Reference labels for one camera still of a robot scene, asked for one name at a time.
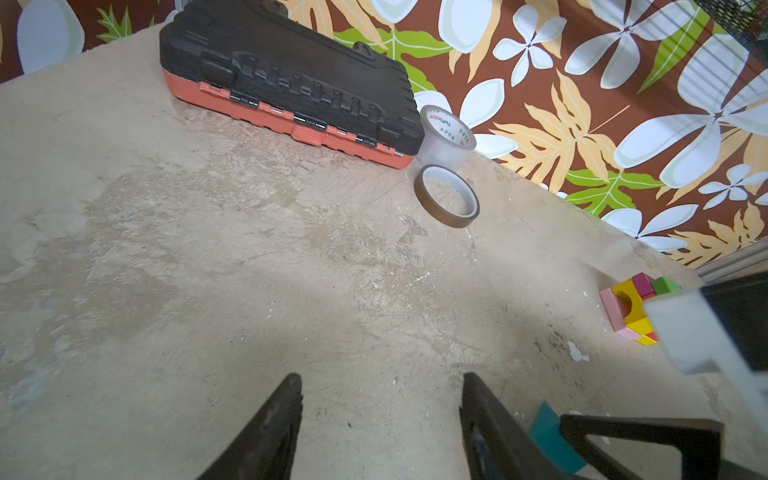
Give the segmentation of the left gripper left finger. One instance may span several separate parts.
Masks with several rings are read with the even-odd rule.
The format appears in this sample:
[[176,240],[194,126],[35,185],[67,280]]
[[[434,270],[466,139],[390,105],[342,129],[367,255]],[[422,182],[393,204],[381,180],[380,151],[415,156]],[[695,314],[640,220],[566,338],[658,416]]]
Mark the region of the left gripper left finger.
[[302,379],[288,374],[201,479],[288,479],[302,420]]

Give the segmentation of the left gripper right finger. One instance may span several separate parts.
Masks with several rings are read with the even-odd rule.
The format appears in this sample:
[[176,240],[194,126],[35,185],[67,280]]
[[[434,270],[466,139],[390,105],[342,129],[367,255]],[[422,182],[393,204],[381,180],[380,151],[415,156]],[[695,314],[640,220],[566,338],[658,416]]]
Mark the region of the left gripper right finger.
[[470,478],[567,479],[474,372],[463,376],[459,408]]

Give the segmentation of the teal block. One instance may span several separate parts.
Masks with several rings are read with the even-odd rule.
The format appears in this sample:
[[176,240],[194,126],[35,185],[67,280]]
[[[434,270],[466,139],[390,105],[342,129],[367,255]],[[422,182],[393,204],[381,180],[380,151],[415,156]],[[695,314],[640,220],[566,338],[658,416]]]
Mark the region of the teal block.
[[560,435],[560,416],[543,402],[529,429],[529,436],[544,455],[560,470],[577,474],[587,462]]

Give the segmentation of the yellow rectangular block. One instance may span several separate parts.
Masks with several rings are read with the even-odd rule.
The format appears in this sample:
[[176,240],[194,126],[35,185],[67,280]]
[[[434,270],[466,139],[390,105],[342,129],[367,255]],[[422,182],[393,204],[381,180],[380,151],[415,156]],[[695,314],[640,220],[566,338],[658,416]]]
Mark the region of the yellow rectangular block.
[[651,346],[658,343],[658,337],[647,317],[635,319],[631,322],[627,321],[625,327],[630,339],[641,345]]

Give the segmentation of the pink block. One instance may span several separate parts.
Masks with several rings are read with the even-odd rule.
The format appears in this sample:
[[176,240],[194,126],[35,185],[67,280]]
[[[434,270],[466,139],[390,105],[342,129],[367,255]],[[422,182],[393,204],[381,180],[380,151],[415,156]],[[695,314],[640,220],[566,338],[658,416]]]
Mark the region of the pink block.
[[628,328],[624,322],[624,318],[629,312],[625,303],[610,288],[601,290],[599,295],[613,331],[617,335],[631,341],[640,339],[641,335]]

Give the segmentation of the green square block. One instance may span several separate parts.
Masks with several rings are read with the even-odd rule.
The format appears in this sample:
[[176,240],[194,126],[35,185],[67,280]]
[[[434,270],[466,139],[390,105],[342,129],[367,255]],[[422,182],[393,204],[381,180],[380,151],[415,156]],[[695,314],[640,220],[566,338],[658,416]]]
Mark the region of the green square block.
[[666,294],[678,292],[681,290],[681,287],[679,285],[677,285],[674,281],[666,277],[659,277],[659,278],[653,279],[651,281],[651,286],[656,296],[666,295]]

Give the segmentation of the magenta block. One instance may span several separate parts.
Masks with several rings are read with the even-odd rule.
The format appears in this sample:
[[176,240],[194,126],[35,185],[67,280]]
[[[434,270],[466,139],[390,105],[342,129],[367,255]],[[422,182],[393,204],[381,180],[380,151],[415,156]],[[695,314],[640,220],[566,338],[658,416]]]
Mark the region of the magenta block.
[[634,288],[640,297],[645,300],[656,295],[652,282],[654,279],[645,273],[638,273],[631,278]]

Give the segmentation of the yellow arch block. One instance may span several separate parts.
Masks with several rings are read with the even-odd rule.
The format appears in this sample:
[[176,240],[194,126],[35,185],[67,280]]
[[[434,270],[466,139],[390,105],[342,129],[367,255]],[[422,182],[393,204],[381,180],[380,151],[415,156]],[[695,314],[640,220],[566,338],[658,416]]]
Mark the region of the yellow arch block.
[[643,299],[631,279],[612,287],[611,291],[627,308],[626,314],[623,317],[625,325],[646,318],[646,313],[643,308]]

